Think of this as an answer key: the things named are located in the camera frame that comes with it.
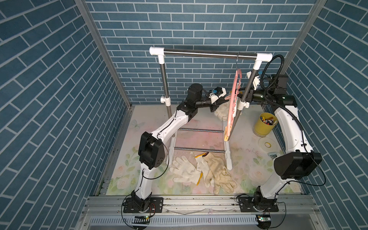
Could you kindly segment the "white cotton glove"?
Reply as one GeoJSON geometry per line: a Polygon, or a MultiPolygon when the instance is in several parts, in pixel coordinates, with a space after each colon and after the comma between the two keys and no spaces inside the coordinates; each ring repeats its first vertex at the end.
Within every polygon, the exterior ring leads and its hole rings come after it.
{"type": "Polygon", "coordinates": [[[203,173],[186,156],[176,157],[173,160],[170,172],[176,175],[173,179],[176,183],[193,183],[198,185],[203,176],[203,173]]]}
{"type": "Polygon", "coordinates": [[[237,107],[238,107],[237,106],[237,101],[230,102],[229,114],[228,114],[228,120],[227,120],[227,127],[232,128],[233,124],[234,124],[234,121],[235,121],[235,117],[238,114],[242,114],[241,112],[239,113],[237,111],[237,107]]]}
{"type": "Polygon", "coordinates": [[[230,102],[225,102],[221,104],[214,112],[214,115],[221,121],[227,121],[228,114],[229,114],[229,107],[230,107],[230,102]]]}

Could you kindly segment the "pink clip hanger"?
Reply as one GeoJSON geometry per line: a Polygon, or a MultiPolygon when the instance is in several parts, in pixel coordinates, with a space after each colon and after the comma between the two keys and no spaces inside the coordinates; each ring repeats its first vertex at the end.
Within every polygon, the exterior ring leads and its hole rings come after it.
{"type": "Polygon", "coordinates": [[[235,78],[233,81],[233,86],[231,90],[230,96],[227,96],[226,99],[229,100],[229,112],[228,112],[228,119],[227,119],[227,125],[225,127],[224,132],[224,141],[229,141],[231,132],[234,126],[235,117],[236,117],[236,111],[237,111],[237,101],[238,101],[238,94],[241,87],[241,79],[242,79],[242,71],[238,68],[238,59],[239,55],[237,55],[236,58],[236,72],[235,72],[235,78]]]}

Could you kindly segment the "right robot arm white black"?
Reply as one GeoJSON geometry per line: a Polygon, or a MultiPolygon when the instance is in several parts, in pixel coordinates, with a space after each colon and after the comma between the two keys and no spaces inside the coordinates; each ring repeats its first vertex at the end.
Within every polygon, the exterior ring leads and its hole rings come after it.
{"type": "Polygon", "coordinates": [[[254,193],[254,203],[275,203],[280,192],[290,183],[299,183],[322,162],[322,155],[315,152],[304,135],[299,120],[297,102],[286,95],[286,85],[276,77],[264,88],[250,89],[246,102],[259,102],[273,106],[285,142],[285,154],[274,159],[274,172],[254,193]]]}

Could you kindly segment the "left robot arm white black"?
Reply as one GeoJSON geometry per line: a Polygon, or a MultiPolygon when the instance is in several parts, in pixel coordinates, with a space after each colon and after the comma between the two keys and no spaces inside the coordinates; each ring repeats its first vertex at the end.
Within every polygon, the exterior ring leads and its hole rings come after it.
{"type": "Polygon", "coordinates": [[[221,104],[227,102],[226,89],[217,87],[209,92],[199,83],[192,84],[187,90],[184,99],[176,108],[174,114],[156,130],[151,133],[144,132],[140,138],[139,161],[140,177],[137,188],[132,197],[139,202],[146,202],[152,195],[152,182],[155,169],[170,157],[166,149],[167,141],[184,125],[186,125],[198,112],[199,108],[209,107],[212,112],[221,104]]]}

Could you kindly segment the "yellow cup with pens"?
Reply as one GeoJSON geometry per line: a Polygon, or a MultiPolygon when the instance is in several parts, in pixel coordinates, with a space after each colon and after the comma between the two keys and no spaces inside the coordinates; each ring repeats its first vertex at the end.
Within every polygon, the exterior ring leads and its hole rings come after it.
{"type": "Polygon", "coordinates": [[[273,128],[278,124],[278,118],[270,113],[262,113],[256,124],[254,125],[253,132],[259,137],[266,137],[273,128]]]}

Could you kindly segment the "metal clothes drying rack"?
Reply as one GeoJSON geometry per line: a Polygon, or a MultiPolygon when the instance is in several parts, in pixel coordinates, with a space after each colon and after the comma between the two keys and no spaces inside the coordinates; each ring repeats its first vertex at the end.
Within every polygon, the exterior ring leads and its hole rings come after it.
{"type": "Polygon", "coordinates": [[[141,136],[139,156],[140,165],[145,172],[151,172],[158,168],[164,161],[168,150],[165,143],[185,124],[187,124],[198,112],[199,108],[209,107],[215,110],[221,104],[227,102],[225,98],[227,93],[224,88],[217,87],[214,90],[206,92],[199,83],[193,83],[187,90],[186,98],[177,106],[174,113],[171,112],[171,99],[168,93],[167,76],[165,70],[166,56],[188,56],[203,58],[231,58],[236,60],[252,60],[254,61],[251,75],[248,83],[243,91],[240,103],[237,103],[237,95],[235,87],[238,86],[238,80],[241,77],[240,69],[236,70],[236,77],[233,84],[232,94],[229,99],[231,103],[230,115],[228,116],[228,124],[225,130],[225,137],[228,139],[235,127],[237,117],[246,105],[247,98],[251,87],[255,81],[256,74],[262,63],[269,63],[273,58],[270,53],[233,53],[233,52],[212,52],[198,50],[180,50],[151,47],[149,53],[157,56],[163,77],[165,96],[161,98],[161,102],[168,109],[169,119],[159,128],[151,133],[145,132],[141,136]]]}

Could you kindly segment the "clear tape roll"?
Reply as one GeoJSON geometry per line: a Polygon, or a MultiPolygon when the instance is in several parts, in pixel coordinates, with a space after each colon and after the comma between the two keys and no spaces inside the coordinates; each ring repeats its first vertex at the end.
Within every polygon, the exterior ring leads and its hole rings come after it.
{"type": "Polygon", "coordinates": [[[278,151],[278,144],[270,138],[260,138],[258,146],[266,153],[278,151]]]}

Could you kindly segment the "white glove yellow cuff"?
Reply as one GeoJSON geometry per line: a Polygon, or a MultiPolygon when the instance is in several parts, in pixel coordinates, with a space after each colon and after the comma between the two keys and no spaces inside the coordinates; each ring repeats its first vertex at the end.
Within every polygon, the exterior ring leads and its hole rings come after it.
{"type": "Polygon", "coordinates": [[[206,177],[211,172],[210,168],[208,166],[208,163],[204,159],[204,157],[207,156],[208,154],[209,154],[209,152],[205,152],[205,153],[202,153],[202,154],[197,155],[195,157],[196,168],[197,168],[197,170],[201,171],[200,180],[202,180],[204,182],[205,187],[207,187],[207,188],[209,188],[210,186],[214,187],[213,177],[210,177],[210,180],[208,182],[206,182],[206,177]]]}

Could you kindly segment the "dirty beige cotton glove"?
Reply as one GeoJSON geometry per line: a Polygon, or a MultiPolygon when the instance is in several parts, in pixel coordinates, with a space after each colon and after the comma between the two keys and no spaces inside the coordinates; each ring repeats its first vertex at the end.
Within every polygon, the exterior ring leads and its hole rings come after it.
{"type": "Polygon", "coordinates": [[[218,195],[221,188],[225,193],[233,193],[237,188],[237,184],[228,173],[227,167],[224,164],[224,160],[213,153],[209,153],[207,156],[205,156],[204,160],[209,166],[209,172],[205,177],[205,183],[213,183],[213,193],[218,195]]]}

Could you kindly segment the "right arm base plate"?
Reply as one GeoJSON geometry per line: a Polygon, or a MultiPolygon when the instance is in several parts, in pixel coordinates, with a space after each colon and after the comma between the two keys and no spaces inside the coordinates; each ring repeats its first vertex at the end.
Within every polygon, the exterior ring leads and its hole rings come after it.
{"type": "Polygon", "coordinates": [[[275,200],[259,197],[241,196],[237,198],[241,212],[279,212],[275,200]]]}

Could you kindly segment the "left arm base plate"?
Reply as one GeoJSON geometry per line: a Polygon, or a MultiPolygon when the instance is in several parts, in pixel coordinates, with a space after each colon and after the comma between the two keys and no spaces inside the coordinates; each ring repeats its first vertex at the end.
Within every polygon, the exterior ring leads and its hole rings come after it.
{"type": "Polygon", "coordinates": [[[162,213],[163,197],[149,197],[145,200],[128,197],[123,203],[124,213],[162,213]]]}

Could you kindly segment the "aluminium front rail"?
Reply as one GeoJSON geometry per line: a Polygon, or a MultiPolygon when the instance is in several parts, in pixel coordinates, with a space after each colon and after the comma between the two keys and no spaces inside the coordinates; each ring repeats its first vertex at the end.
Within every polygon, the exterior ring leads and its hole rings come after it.
{"type": "Polygon", "coordinates": [[[281,195],[255,208],[248,195],[155,195],[144,212],[125,196],[91,196],[78,230],[326,230],[310,195],[281,195]]]}

